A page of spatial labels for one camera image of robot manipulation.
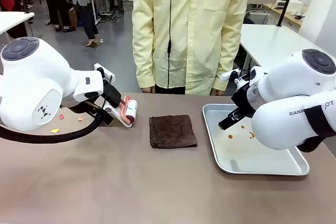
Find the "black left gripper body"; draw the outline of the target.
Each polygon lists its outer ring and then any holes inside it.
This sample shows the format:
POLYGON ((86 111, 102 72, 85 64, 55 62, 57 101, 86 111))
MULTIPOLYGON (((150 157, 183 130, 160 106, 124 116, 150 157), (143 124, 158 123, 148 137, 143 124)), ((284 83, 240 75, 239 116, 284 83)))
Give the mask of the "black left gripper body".
POLYGON ((121 93, 111 84, 104 85, 104 98, 113 108, 121 103, 121 93))

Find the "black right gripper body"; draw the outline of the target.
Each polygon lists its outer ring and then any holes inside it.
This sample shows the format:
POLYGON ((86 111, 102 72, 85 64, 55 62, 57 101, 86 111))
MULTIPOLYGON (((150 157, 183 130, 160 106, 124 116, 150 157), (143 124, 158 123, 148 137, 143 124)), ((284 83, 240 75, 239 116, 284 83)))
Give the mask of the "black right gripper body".
POLYGON ((252 118, 255 113, 255 109, 250 105, 247 99, 248 88, 249 84, 245 84, 244 86, 239 88, 232 96, 232 101, 237 106, 237 108, 241 109, 241 112, 243 113, 243 118, 252 118))

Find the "pink handled lint roller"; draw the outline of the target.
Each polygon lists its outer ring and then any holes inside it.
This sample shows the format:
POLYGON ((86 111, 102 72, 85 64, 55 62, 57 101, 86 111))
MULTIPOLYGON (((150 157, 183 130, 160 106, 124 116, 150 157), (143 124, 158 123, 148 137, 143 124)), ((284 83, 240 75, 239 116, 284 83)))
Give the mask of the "pink handled lint roller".
POLYGON ((126 124, 133 124, 136 119, 136 112, 138 103, 129 96, 125 96, 124 103, 121 104, 120 117, 126 124))

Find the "brown cloth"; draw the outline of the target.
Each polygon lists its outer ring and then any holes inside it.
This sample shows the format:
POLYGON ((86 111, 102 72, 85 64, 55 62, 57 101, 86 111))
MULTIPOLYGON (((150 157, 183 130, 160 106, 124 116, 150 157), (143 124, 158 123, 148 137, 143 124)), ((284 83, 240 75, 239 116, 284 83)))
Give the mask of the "brown cloth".
POLYGON ((158 149, 197 147, 189 115, 166 115, 149 118, 150 145, 158 149))

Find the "white folding stand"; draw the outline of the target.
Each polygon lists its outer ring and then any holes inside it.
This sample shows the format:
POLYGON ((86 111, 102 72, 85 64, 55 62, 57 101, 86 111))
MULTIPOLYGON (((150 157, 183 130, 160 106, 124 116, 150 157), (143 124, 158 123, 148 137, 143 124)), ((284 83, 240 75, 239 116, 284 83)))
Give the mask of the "white folding stand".
POLYGON ((103 109, 114 119, 117 119, 121 124, 123 124, 125 127, 130 128, 132 126, 132 123, 125 122, 121 117, 121 109, 120 107, 113 108, 111 105, 106 104, 104 105, 103 109))

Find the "silver metal tray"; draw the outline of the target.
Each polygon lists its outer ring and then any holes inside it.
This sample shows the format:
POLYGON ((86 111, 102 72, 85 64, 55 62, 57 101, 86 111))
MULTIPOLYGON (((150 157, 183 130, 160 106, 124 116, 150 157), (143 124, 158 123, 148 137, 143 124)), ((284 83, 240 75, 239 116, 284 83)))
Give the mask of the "silver metal tray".
POLYGON ((263 146, 251 128, 251 119, 244 118, 222 130, 218 123, 236 109, 234 104, 206 104, 203 116, 215 161, 220 169, 231 174, 306 176, 310 167, 296 148, 272 150, 263 146))

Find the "large white table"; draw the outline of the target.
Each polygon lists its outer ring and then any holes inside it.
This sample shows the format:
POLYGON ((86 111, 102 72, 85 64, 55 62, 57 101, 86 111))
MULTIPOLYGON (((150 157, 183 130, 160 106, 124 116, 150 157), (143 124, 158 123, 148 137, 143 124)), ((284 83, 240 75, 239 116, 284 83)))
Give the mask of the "large white table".
POLYGON ((288 27, 275 25, 243 24, 240 44, 247 52, 244 69, 249 68, 251 60, 270 68, 302 49, 325 52, 288 27))

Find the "person in yellow shirt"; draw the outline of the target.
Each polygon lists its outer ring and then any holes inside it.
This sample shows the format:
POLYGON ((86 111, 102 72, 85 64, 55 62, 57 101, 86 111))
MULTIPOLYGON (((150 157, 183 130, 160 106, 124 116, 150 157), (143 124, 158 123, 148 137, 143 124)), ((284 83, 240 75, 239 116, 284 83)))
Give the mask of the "person in yellow shirt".
POLYGON ((247 0, 133 0, 133 57, 139 88, 159 94, 225 91, 247 0))

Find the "cardboard box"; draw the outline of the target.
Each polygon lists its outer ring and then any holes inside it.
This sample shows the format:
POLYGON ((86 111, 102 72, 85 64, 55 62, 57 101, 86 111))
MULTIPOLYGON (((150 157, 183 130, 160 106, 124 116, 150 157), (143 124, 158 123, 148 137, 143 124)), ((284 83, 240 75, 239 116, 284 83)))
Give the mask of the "cardboard box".
MULTIPOLYGON (((71 21, 71 27, 77 27, 78 26, 78 19, 77 19, 77 13, 75 7, 72 7, 68 11, 68 15, 71 21)), ((63 27, 63 22, 60 16, 60 12, 58 11, 58 19, 59 19, 59 25, 60 27, 63 27)))

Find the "wooden workbench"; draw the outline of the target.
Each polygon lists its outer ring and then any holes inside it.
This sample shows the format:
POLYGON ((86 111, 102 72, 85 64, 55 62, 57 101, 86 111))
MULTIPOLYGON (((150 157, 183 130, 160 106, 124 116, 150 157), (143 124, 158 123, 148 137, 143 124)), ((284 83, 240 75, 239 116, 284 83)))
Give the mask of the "wooden workbench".
MULTIPOLYGON (((266 8, 266 10, 269 10, 272 14, 274 14, 278 19, 281 16, 282 10, 281 9, 275 9, 272 4, 264 4, 264 7, 266 8)), ((295 19, 294 15, 291 15, 290 12, 285 12, 283 21, 285 22, 289 22, 292 25, 296 25, 296 26, 301 26, 302 25, 302 20, 300 19, 295 19)))

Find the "person in grey tunic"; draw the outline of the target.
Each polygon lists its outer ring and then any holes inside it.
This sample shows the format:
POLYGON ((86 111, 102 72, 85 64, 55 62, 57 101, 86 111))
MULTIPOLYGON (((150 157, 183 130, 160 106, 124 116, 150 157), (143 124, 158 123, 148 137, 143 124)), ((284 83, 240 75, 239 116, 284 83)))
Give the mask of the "person in grey tunic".
POLYGON ((100 40, 98 38, 99 33, 94 21, 93 11, 89 6, 90 1, 72 0, 72 2, 78 8, 80 20, 88 37, 88 43, 86 44, 86 47, 96 47, 100 40))

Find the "white tissue box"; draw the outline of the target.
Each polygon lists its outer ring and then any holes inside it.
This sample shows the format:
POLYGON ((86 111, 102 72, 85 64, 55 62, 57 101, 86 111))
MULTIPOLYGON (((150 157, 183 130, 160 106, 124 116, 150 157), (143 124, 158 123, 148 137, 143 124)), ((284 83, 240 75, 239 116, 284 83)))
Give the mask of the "white tissue box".
POLYGON ((287 6, 287 12, 301 12, 304 3, 301 0, 290 0, 287 6))

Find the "small white table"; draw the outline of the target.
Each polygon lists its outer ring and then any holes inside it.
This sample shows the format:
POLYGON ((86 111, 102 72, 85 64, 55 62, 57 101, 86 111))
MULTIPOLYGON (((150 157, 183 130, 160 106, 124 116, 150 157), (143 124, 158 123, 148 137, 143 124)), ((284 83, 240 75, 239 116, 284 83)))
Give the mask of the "small white table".
POLYGON ((0 12, 0 35, 34 16, 34 12, 0 12))

